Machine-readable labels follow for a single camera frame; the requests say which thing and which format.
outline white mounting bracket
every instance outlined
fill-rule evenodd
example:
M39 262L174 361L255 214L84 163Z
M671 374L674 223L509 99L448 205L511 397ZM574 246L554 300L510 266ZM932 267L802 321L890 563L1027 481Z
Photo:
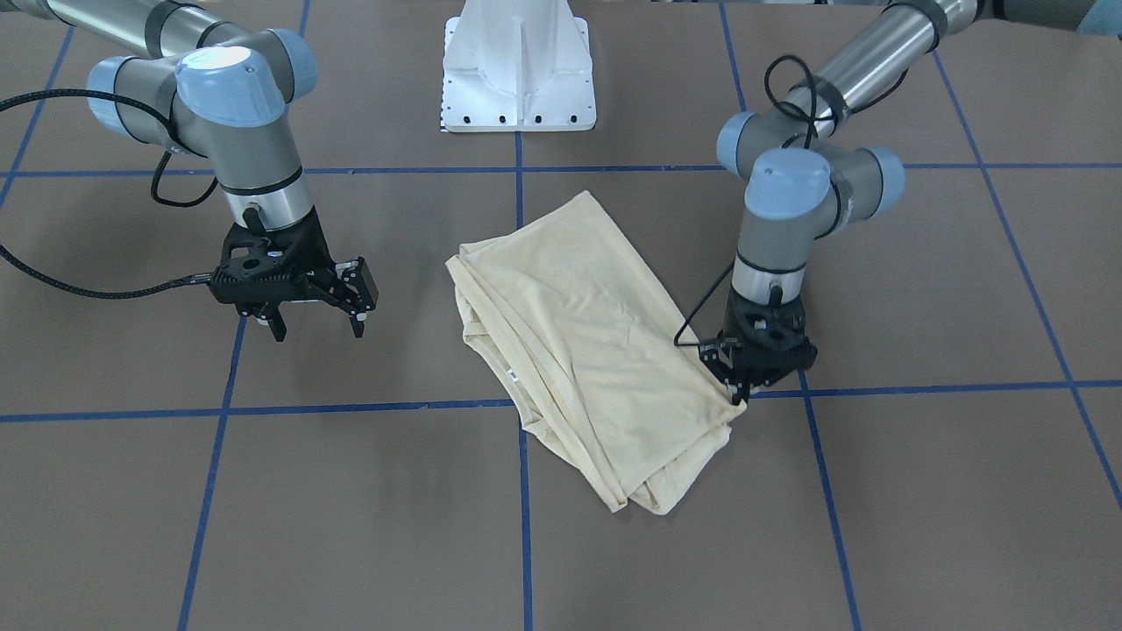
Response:
M596 125L588 22L567 0L467 0L444 28L445 131Z

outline light blue joint cap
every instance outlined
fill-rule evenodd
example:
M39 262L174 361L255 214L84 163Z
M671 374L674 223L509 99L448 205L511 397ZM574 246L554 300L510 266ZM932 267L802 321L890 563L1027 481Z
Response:
M904 196L904 185L908 177L904 175L904 163L900 162L900 156L884 147L867 147L865 150L873 154L876 163L881 167L881 203L870 217L876 217L882 210L896 205L900 198Z
M783 221L801 217L830 192L830 163L810 149L769 149L756 158L744 203L752 214Z
M720 128L720 134L717 135L717 161L720 162L721 166L742 179L745 177L745 174L741 173L736 164L736 153L741 148L741 134L748 124L748 119L753 116L752 112L737 112L733 115L733 118L728 119L728 122Z
M1122 36L1122 0L1098 0L1083 17L1076 33Z
M285 103L265 56L242 46L210 46L175 66L180 98L202 118L228 127L264 127Z
M303 37L287 28L270 28L268 30L280 39L284 49L288 53L293 85L295 86L292 100L295 101L304 94L311 93L320 81L320 66L315 63L312 47L307 45L307 42L304 42Z
M93 70L90 71L90 77L85 81L86 90L116 94L113 90L117 86L117 72L121 70L121 66L127 61L129 61L129 57L109 57L93 66ZM126 138L132 138L129 130L125 128L120 112L117 111L117 103L104 99L86 99L86 102L90 103L90 111L93 112L93 117L109 128L110 131L120 134Z

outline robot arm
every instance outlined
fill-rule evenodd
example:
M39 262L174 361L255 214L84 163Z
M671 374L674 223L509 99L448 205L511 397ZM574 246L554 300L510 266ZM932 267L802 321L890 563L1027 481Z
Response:
M1119 0L896 0L821 70L808 68L808 80L775 109L738 113L721 129L717 155L747 180L745 212L724 328L698 349L734 403L810 368L817 357L799 298L813 241L872 219L903 194L903 165L890 150L848 152L821 138L874 103L945 37L991 17L1122 33Z
M361 257L331 258L288 127L287 103L318 77L298 35L251 31L163 0L0 0L4 10L58 19L148 57L105 60L88 88L155 108L174 132L130 107L96 99L90 107L112 131L211 161L234 220L208 283L219 302L268 324L280 341L282 302L323 301L347 312L361 337L377 287Z

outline folded cloth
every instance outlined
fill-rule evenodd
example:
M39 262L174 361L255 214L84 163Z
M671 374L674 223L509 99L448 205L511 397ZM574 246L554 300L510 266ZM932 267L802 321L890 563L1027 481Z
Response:
M587 191L447 266L463 341L613 512L666 514L728 442L744 404L674 347L681 312Z

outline cloth fold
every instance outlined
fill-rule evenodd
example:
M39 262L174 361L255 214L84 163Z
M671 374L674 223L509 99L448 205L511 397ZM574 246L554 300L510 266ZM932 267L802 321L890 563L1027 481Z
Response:
M447 266L463 341L613 512L666 514L728 442L744 404L673 346L681 312L587 191Z

